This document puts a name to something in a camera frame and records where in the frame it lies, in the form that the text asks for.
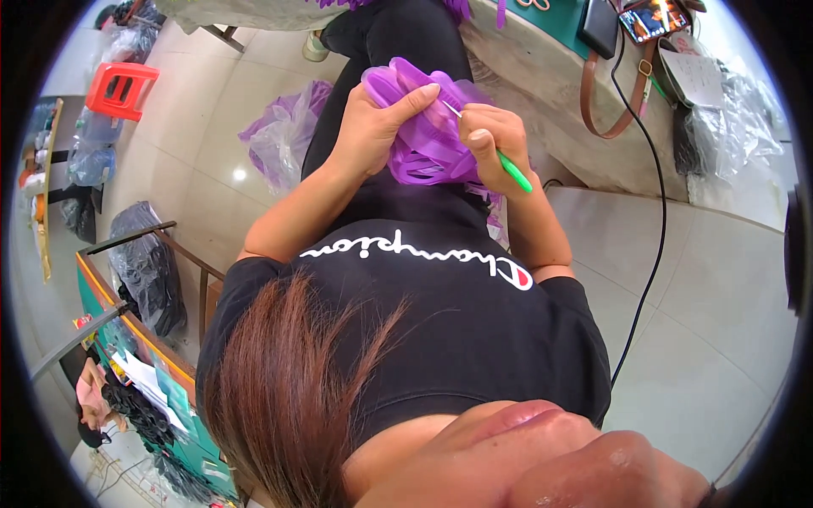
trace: woman's right hand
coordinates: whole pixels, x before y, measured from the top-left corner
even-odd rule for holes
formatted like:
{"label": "woman's right hand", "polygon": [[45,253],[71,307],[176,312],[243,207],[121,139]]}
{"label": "woman's right hand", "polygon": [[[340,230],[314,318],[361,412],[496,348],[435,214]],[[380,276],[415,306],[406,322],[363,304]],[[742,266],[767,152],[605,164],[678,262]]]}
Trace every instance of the woman's right hand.
{"label": "woman's right hand", "polygon": [[489,190],[518,198],[527,195],[511,175],[503,169],[497,149],[508,157],[528,178],[534,188],[539,178],[528,163],[525,126],[515,113],[488,104],[467,104],[459,121],[460,141],[477,159],[477,174]]}

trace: black plastic bag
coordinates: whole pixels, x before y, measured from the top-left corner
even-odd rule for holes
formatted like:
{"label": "black plastic bag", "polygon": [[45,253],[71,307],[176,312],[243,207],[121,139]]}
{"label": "black plastic bag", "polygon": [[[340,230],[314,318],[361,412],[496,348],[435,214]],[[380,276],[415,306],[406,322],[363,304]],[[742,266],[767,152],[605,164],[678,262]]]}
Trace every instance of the black plastic bag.
{"label": "black plastic bag", "polygon": [[[110,238],[160,224],[147,201],[121,211],[111,224]],[[180,294],[180,275],[172,248],[154,234],[109,250],[110,264],[135,298],[141,321],[159,337],[186,325],[186,307]]]}
{"label": "black plastic bag", "polygon": [[89,244],[96,243],[96,214],[90,192],[85,198],[69,198],[59,202],[59,211],[68,231]]}

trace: paper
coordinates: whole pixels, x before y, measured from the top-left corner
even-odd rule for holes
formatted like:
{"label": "paper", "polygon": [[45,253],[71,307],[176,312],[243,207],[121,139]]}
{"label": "paper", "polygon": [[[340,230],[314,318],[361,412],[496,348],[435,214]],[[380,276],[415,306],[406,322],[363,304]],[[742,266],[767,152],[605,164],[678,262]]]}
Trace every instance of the paper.
{"label": "paper", "polygon": [[666,50],[660,50],[660,55],[687,100],[698,106],[723,107],[723,73],[716,60]]}
{"label": "paper", "polygon": [[124,358],[118,352],[113,353],[113,360],[119,364],[124,373],[133,381],[141,395],[147,398],[156,409],[164,413],[173,427],[177,427],[185,433],[189,431],[175,414],[175,411],[167,404],[167,396],[161,391],[158,377],[155,375],[155,367],[133,356],[129,351],[124,351]]}

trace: black cable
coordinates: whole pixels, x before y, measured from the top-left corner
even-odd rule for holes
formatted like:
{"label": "black cable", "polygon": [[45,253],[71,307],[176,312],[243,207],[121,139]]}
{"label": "black cable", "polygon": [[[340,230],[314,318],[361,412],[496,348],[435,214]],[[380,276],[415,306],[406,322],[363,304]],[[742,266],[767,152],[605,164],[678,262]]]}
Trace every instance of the black cable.
{"label": "black cable", "polygon": [[99,486],[99,492],[96,493],[96,497],[99,496],[99,493],[102,491],[102,488],[104,488],[104,484],[107,483],[107,473],[110,472],[110,466],[115,464],[116,460],[110,461],[107,464],[107,467],[104,468],[104,478],[102,478],[102,484]]}
{"label": "black cable", "polygon": [[561,181],[561,180],[559,180],[558,178],[549,178],[549,179],[548,179],[548,181],[546,181],[544,184],[542,184],[542,190],[545,190],[545,191],[546,191],[546,190],[548,189],[548,186],[549,186],[550,184],[554,183],[554,182],[556,182],[557,184],[559,184],[559,187],[564,187],[564,184],[563,184],[563,183],[562,183],[562,181]]}
{"label": "black cable", "polygon": [[611,389],[613,386],[615,386],[615,380],[618,379],[618,374],[621,371],[621,366],[624,365],[624,360],[627,358],[627,353],[629,353],[629,348],[633,343],[633,336],[635,335],[635,328],[638,325],[638,318],[641,317],[641,309],[643,309],[644,307],[646,294],[650,291],[652,280],[654,280],[655,273],[658,271],[658,265],[660,265],[661,255],[663,255],[663,243],[666,241],[666,189],[664,188],[663,185],[663,170],[660,167],[658,151],[655,149],[655,143],[652,142],[652,137],[650,137],[649,131],[647,131],[646,127],[644,127],[644,123],[641,122],[641,118],[638,117],[638,113],[633,111],[633,108],[629,105],[629,101],[624,96],[624,92],[621,91],[621,86],[618,84],[618,80],[615,78],[615,71],[618,70],[618,67],[621,64],[621,59],[624,57],[625,41],[626,37],[624,36],[623,33],[621,33],[621,51],[618,54],[618,60],[615,62],[615,65],[613,66],[612,71],[610,72],[610,78],[612,79],[612,83],[615,86],[615,89],[618,91],[618,95],[621,96],[621,100],[624,101],[624,105],[627,107],[627,111],[632,113],[633,118],[638,123],[638,127],[641,128],[641,130],[644,132],[644,136],[646,136],[646,142],[650,144],[650,149],[652,149],[652,156],[655,158],[655,168],[658,170],[658,181],[660,183],[661,188],[661,204],[663,213],[661,219],[661,239],[660,245],[658,246],[658,256],[655,257],[655,264],[652,267],[650,279],[646,282],[644,293],[641,295],[641,300],[638,302],[638,309],[635,311],[635,319],[633,319],[633,326],[629,330],[629,337],[627,338],[627,344],[624,346],[624,352],[621,354],[621,359],[618,361],[618,367],[615,368],[615,373],[612,375],[612,379],[610,381]]}
{"label": "black cable", "polygon": [[113,486],[114,486],[114,485],[116,485],[117,483],[119,483],[119,480],[121,480],[121,477],[122,477],[122,476],[124,476],[124,474],[125,474],[125,473],[127,473],[127,471],[130,471],[131,469],[133,469],[133,468],[134,468],[135,466],[137,466],[138,464],[141,464],[142,462],[144,462],[145,460],[148,460],[148,459],[150,459],[150,458],[152,458],[152,457],[144,457],[144,458],[143,458],[143,459],[141,459],[140,461],[136,462],[136,463],[135,463],[135,464],[133,464],[132,466],[130,466],[130,467],[128,467],[127,469],[125,469],[124,471],[122,471],[122,472],[121,472],[121,474],[119,475],[119,477],[118,477],[118,478],[116,478],[116,479],[115,479],[115,481],[114,481],[112,484],[110,484],[110,486],[109,486],[109,487],[105,488],[104,490],[99,491],[99,493],[98,493],[98,494],[96,494],[96,498],[97,498],[97,499],[99,499],[99,498],[102,496],[102,494],[104,494],[105,492],[107,492],[108,490],[110,490],[111,488],[113,488]]}

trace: smartphone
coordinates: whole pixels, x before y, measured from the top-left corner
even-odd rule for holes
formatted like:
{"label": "smartphone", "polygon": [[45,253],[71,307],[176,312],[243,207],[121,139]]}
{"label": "smartphone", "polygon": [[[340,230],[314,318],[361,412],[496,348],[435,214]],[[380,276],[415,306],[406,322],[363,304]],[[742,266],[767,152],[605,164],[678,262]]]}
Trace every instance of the smartphone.
{"label": "smartphone", "polygon": [[644,0],[624,9],[620,18],[636,46],[690,25],[689,16],[676,0]]}
{"label": "smartphone", "polygon": [[582,42],[607,60],[615,55],[618,38],[616,16],[615,9],[606,0],[587,0],[576,31],[576,36]]}

